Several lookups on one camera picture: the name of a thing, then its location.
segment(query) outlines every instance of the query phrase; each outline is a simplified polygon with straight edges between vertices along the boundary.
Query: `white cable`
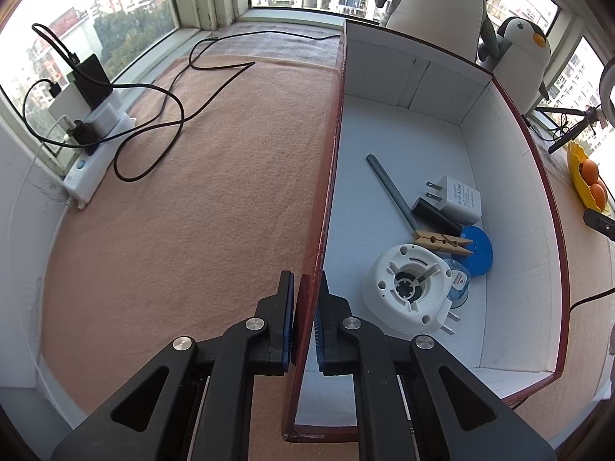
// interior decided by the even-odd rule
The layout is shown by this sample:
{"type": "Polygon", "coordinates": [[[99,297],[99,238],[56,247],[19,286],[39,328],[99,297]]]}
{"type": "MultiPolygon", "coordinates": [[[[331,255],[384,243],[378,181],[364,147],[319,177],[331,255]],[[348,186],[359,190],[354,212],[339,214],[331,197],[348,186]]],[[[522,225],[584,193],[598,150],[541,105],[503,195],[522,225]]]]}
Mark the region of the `white cable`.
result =
{"type": "MultiPolygon", "coordinates": [[[[47,132],[47,134],[45,135],[45,138],[49,137],[49,134],[51,133],[51,131],[59,124],[60,120],[66,118],[69,121],[71,121],[67,116],[61,116],[60,119],[58,119],[49,129],[49,131],[47,132]]],[[[28,353],[30,354],[30,359],[32,359],[32,363],[35,365],[36,368],[36,372],[38,373],[39,377],[41,378],[41,382],[45,388],[45,390],[47,391],[47,396],[51,399],[51,402],[53,403],[53,406],[55,408],[56,411],[58,411],[58,413],[60,413],[60,416],[62,416],[64,418],[64,421],[66,421],[69,425],[70,422],[68,421],[68,418],[65,416],[65,414],[62,412],[62,410],[60,409],[58,403],[56,402],[56,400],[53,398],[53,395],[49,389],[49,387],[47,386],[47,382],[45,381],[45,378],[42,375],[41,372],[41,368],[39,367],[39,363],[38,363],[38,359],[35,358],[34,352],[32,351],[32,348],[30,347],[30,343],[28,342],[28,336],[26,335],[26,329],[25,326],[23,324],[23,319],[22,319],[22,314],[21,314],[21,310],[20,310],[20,304],[19,304],[19,299],[17,297],[17,287],[15,285],[15,277],[13,276],[13,265],[12,265],[12,256],[11,256],[11,247],[10,247],[10,231],[13,225],[13,215],[15,214],[15,208],[17,207],[17,200],[19,199],[19,195],[22,193],[23,187],[26,185],[26,181],[28,180],[28,176],[30,175],[30,171],[32,171],[32,168],[35,166],[36,160],[39,157],[39,154],[41,153],[43,147],[43,143],[41,143],[38,147],[38,149],[35,152],[35,156],[32,158],[32,163],[30,163],[30,167],[28,168],[26,175],[24,175],[23,180],[22,180],[22,184],[19,186],[19,189],[17,190],[17,195],[15,195],[15,201],[13,201],[13,207],[10,210],[10,215],[8,218],[8,234],[7,234],[7,247],[8,247],[8,275],[10,278],[10,283],[9,283],[9,287],[13,288],[13,301],[15,302],[15,307],[17,310],[17,317],[19,319],[19,324],[22,327],[22,334],[23,334],[23,340],[26,343],[26,347],[28,348],[28,353]]],[[[58,227],[53,235],[53,239],[52,239],[52,246],[53,246],[53,242],[55,242],[55,236],[57,235],[59,229],[60,229],[60,224],[62,223],[62,220],[64,219],[64,216],[67,212],[67,210],[69,209],[70,206],[72,206],[73,204],[73,200],[69,199],[66,202],[66,206],[64,208],[64,210],[62,211],[62,215],[60,216],[60,222],[58,223],[58,227]]]]}

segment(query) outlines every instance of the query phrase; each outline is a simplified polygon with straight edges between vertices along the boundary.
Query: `green foliage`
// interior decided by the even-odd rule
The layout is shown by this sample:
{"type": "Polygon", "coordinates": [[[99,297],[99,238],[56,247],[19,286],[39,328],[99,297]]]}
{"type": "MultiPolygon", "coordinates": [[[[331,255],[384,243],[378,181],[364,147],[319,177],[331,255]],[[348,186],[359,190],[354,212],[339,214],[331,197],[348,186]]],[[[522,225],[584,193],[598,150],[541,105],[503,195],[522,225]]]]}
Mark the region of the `green foliage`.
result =
{"type": "Polygon", "coordinates": [[[100,62],[109,78],[115,78],[147,48],[175,28],[169,0],[149,9],[101,15],[94,29],[103,45],[100,62]]]}

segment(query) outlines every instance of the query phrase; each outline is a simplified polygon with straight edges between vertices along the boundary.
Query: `blue lid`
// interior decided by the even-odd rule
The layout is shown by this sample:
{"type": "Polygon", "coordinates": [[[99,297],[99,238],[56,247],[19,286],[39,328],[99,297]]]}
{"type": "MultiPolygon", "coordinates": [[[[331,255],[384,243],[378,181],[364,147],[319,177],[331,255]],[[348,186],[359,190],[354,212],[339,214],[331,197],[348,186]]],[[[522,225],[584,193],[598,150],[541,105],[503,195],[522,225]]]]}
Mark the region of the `blue lid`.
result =
{"type": "Polygon", "coordinates": [[[485,275],[493,265],[493,248],[487,234],[478,227],[465,227],[461,231],[461,237],[473,241],[465,248],[474,254],[470,256],[453,255],[453,258],[467,268],[472,277],[485,275]]]}

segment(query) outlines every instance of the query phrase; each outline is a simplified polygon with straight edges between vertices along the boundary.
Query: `white wall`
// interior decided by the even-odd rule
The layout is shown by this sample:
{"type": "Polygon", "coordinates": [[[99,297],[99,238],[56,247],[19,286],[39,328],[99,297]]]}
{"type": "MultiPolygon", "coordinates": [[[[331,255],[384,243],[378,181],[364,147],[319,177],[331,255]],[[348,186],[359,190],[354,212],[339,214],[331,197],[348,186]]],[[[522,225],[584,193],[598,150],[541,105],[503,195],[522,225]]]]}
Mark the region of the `white wall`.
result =
{"type": "Polygon", "coordinates": [[[42,461],[73,431],[34,388],[0,387],[0,403],[10,422],[42,461]]]}
{"type": "Polygon", "coordinates": [[[66,202],[59,179],[35,165],[15,207],[9,259],[10,213],[31,162],[32,154],[0,119],[0,386],[36,386],[36,368],[21,321],[38,357],[38,302],[51,242],[66,202]]]}

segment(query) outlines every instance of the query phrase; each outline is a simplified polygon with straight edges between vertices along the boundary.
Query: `white power strip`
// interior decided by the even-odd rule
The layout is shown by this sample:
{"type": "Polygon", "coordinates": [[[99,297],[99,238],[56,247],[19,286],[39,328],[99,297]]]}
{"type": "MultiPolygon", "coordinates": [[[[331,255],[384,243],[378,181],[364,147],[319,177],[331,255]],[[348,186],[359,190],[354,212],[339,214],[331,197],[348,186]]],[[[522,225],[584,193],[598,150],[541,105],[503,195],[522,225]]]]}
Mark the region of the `white power strip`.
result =
{"type": "MultiPolygon", "coordinates": [[[[130,116],[121,113],[118,123],[107,136],[113,136],[134,127],[135,123],[130,116]]],[[[107,168],[113,161],[119,145],[128,135],[100,144],[91,156],[81,154],[73,164],[62,182],[62,186],[71,196],[75,197],[79,209],[83,209],[90,202],[105,173],[107,173],[107,168]]]]}

